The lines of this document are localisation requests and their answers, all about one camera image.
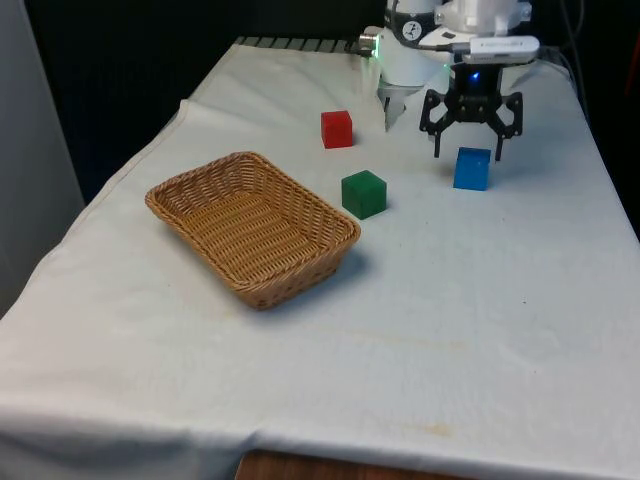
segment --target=stain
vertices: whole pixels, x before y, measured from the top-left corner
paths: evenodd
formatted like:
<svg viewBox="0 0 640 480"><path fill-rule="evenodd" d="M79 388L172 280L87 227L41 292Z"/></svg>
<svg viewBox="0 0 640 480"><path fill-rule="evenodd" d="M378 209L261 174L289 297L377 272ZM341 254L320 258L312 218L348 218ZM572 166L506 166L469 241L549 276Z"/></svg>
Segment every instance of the stain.
<svg viewBox="0 0 640 480"><path fill-rule="evenodd" d="M437 437L450 438L453 437L453 429L444 423L436 423L434 425L407 425L406 428L411 430L418 430L429 435L435 435Z"/></svg>

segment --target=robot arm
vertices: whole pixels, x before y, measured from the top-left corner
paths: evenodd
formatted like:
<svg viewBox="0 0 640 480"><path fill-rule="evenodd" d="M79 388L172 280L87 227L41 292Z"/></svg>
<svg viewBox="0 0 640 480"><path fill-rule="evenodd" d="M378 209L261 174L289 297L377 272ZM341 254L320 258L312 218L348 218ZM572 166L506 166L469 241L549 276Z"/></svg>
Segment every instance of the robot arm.
<svg viewBox="0 0 640 480"><path fill-rule="evenodd" d="M498 135L496 160L504 140L522 135L522 94L503 97L500 86L505 66L537 57L535 37L509 36L531 12L529 2L518 0L388 0L376 49L383 82L421 88L443 64L452 65L449 91L427 92L420 121L420 130L435 139L436 157L443 131L455 122L489 125ZM447 112L431 121L440 104ZM497 113L502 105L514 113L510 125Z"/></svg>

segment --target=cable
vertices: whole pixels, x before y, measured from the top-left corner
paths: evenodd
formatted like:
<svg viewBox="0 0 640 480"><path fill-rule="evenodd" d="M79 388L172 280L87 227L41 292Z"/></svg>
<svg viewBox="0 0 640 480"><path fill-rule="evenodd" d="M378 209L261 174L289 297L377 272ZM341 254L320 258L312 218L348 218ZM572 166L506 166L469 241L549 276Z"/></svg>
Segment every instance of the cable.
<svg viewBox="0 0 640 480"><path fill-rule="evenodd" d="M573 67L571 66L571 62L567 58L567 56L560 51L558 47L540 47L540 53L543 54L547 52L548 57L546 60L550 60L552 63L556 63L557 60L560 60L560 63L564 68L569 72L569 76L571 78L571 85L573 86L573 90L576 92L576 95L580 95L578 91L578 83L576 81L576 74L573 71Z"/></svg>
<svg viewBox="0 0 640 480"><path fill-rule="evenodd" d="M448 45L416 45L415 43L409 42L400 30L398 29L398 24L396 23L396 13L398 11L398 2L399 0L393 0L393 5L391 7L391 12L389 14L389 20L391 22L391 31L393 35L396 37L396 40L400 42L400 45L403 47L411 48L413 50L427 50L431 52L449 52L453 54L468 54L471 51L471 47L468 43L450 43Z"/></svg>
<svg viewBox="0 0 640 480"><path fill-rule="evenodd" d="M589 119L589 107L587 105L587 91L584 86L584 75L582 72L582 62L580 62L580 54L578 52L578 45L576 44L576 38L573 35L573 28L571 28L571 20L569 18L569 11L567 10L567 3L565 0L560 0L560 7L562 8L562 16L564 23L567 27L567 33L569 34L569 43L571 44L571 50L573 53L573 59L576 63L576 80L579 87L580 103L582 104L582 111L587 119L587 123L591 124Z"/></svg>
<svg viewBox="0 0 640 480"><path fill-rule="evenodd" d="M582 29L584 28L584 21L587 16L586 14L587 14L587 9L585 5L585 0L580 0L580 17L578 19L578 25L576 26L576 29L573 32L573 38L577 39L580 37L580 34L582 33ZM569 47L571 47L571 41L568 41L565 44L563 44L560 47L560 49L566 50Z"/></svg>

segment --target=wall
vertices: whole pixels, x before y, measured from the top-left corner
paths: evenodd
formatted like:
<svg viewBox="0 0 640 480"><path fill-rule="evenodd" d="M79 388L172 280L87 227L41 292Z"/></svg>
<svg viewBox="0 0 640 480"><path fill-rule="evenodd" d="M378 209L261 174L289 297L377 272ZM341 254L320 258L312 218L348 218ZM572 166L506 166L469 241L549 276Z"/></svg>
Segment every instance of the wall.
<svg viewBox="0 0 640 480"><path fill-rule="evenodd" d="M20 0L0 0L0 316L82 199Z"/></svg>

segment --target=rectangular basket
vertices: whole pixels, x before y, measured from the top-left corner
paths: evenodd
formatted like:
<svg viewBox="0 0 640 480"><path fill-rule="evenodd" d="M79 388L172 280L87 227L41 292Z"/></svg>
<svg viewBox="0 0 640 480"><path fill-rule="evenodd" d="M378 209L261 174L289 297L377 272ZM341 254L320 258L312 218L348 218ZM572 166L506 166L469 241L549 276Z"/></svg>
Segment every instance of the rectangular basket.
<svg viewBox="0 0 640 480"><path fill-rule="evenodd" d="M355 221L250 152L171 178L145 202L259 310L331 276L360 237Z"/></svg>

